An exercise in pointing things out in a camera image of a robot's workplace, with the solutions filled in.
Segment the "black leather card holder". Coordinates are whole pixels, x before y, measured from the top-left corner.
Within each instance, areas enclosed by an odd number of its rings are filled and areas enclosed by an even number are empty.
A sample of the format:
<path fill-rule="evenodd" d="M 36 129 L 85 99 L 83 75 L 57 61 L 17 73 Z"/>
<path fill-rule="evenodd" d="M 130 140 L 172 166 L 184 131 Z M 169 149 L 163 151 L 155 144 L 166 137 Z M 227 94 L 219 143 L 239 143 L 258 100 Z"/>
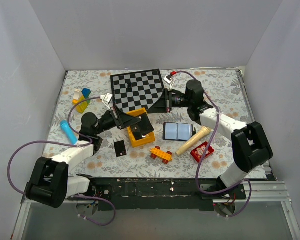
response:
<path fill-rule="evenodd" d="M 196 133 L 197 130 L 192 124 L 165 122 L 163 124 L 162 139 L 186 142 Z"/>

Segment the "yellow plastic bin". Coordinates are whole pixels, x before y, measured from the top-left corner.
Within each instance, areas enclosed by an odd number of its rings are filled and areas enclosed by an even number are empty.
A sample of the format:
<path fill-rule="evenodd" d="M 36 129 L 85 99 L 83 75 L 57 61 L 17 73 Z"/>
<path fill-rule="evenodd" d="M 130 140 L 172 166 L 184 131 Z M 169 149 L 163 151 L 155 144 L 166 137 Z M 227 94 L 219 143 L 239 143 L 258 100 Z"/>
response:
<path fill-rule="evenodd" d="M 131 116 L 134 116 L 134 117 L 138 117 L 139 115 L 141 115 L 143 113 L 147 113 L 147 111 L 146 111 L 146 109 L 144 107 L 140 108 L 140 109 L 136 109 L 136 110 L 130 111 L 127 114 L 131 115 Z M 135 140 L 135 138 L 134 138 L 134 136 L 132 134 L 132 131 L 131 131 L 131 126 L 127 128 L 127 132 L 128 132 L 128 136 L 130 138 L 131 146 L 133 148 L 140 147 L 140 146 L 152 143 L 152 142 L 154 142 L 156 140 L 155 139 L 154 131 L 151 132 L 151 133 L 149 133 L 149 134 L 147 134 L 147 135 L 145 135 L 146 138 L 143 138 L 141 140 Z"/>

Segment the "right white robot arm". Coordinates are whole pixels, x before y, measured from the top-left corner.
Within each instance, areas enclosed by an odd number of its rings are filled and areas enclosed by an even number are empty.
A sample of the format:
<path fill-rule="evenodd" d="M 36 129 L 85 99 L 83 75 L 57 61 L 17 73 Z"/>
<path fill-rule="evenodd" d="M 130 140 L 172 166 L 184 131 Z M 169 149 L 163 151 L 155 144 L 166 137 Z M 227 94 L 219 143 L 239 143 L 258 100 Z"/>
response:
<path fill-rule="evenodd" d="M 214 187 L 202 192 L 227 199 L 250 172 L 273 157 L 273 151 L 260 123 L 246 123 L 228 117 L 211 99 L 205 101 L 206 96 L 202 83 L 192 79 L 186 83 L 184 93 L 164 89 L 160 99 L 147 112 L 168 113 L 173 108 L 186 108 L 192 121 L 231 141 L 233 164 L 217 178 Z"/>

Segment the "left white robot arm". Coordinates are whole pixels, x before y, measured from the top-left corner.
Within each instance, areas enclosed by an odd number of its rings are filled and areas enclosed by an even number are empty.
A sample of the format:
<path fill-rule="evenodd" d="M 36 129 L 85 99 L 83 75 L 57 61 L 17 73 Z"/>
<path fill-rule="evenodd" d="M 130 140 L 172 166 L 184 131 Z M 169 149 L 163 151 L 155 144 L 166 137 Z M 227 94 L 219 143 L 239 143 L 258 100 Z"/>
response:
<path fill-rule="evenodd" d="M 117 107 L 107 110 L 101 118 L 92 112 L 85 113 L 81 118 L 79 140 L 73 147 L 52 158 L 41 157 L 36 161 L 25 188 L 26 197 L 53 208 L 77 194 L 85 200 L 93 199 L 97 191 L 90 179 L 81 175 L 70 177 L 69 172 L 100 150 L 103 140 L 99 134 L 115 127 L 122 130 L 139 122 L 140 117 L 126 114 Z"/>

